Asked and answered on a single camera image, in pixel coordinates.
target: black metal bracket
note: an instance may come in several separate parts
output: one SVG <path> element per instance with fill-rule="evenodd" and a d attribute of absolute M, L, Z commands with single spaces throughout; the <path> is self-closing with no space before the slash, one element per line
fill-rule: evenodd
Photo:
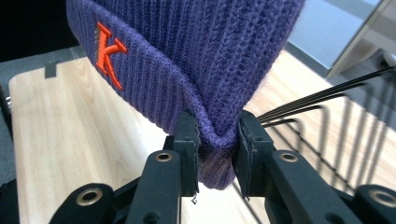
<path fill-rule="evenodd" d="M 333 189 L 303 156 L 276 150 L 246 111 L 238 131 L 233 167 L 242 195 L 265 197 L 271 223 L 395 223 L 394 190 L 361 186 L 350 196 Z M 100 184 L 77 189 L 51 223 L 179 223 L 180 198 L 198 192 L 199 146 L 193 116 L 181 114 L 175 136 L 166 139 L 164 150 L 148 157 L 140 179 L 114 192 Z"/>

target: wooden table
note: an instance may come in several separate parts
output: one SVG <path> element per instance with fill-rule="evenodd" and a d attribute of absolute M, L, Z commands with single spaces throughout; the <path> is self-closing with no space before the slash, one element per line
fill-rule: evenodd
<path fill-rule="evenodd" d="M 82 185 L 105 183 L 117 189 L 137 178 L 148 154 L 161 149 L 165 138 L 110 89 L 88 59 L 58 64 L 56 77 L 44 74 L 44 68 L 38 69 L 9 83 L 21 223 L 49 222 Z M 282 52 L 246 109 L 260 115 L 328 87 Z M 395 146 L 392 139 L 389 144 Z M 386 167 L 395 170 L 392 160 Z M 256 223 L 234 188 L 200 188 L 198 204 L 183 199 L 183 223 Z M 267 222 L 263 199 L 250 204 Z"/>

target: embroidered logo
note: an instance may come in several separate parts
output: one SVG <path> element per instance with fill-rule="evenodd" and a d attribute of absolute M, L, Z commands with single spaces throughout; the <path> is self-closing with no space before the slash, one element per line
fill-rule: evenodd
<path fill-rule="evenodd" d="M 113 64 L 110 61 L 110 55 L 120 52 L 126 54 L 128 49 L 117 38 L 114 38 L 114 45 L 108 46 L 107 40 L 111 37 L 111 32 L 101 22 L 97 23 L 97 27 L 99 29 L 99 51 L 96 66 L 106 76 L 110 76 L 113 84 L 122 91 L 122 86 L 116 77 Z"/>

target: beanie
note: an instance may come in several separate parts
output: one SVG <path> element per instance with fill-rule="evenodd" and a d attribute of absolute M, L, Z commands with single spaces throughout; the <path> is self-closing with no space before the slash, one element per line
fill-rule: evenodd
<path fill-rule="evenodd" d="M 304 0 L 67 0 L 70 28 L 123 100 L 167 133 L 198 123 L 198 179 L 225 189 L 243 106 L 281 51 Z"/>

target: metal wire rack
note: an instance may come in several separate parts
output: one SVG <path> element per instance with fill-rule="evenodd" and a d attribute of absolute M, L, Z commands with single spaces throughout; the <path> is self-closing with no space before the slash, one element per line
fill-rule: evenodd
<path fill-rule="evenodd" d="M 282 105 L 258 120 L 275 136 L 276 148 L 301 153 L 331 186 L 348 193 L 368 183 L 396 189 L 395 96 L 396 67 L 389 67 Z M 387 174 L 377 177 L 377 172 Z"/>

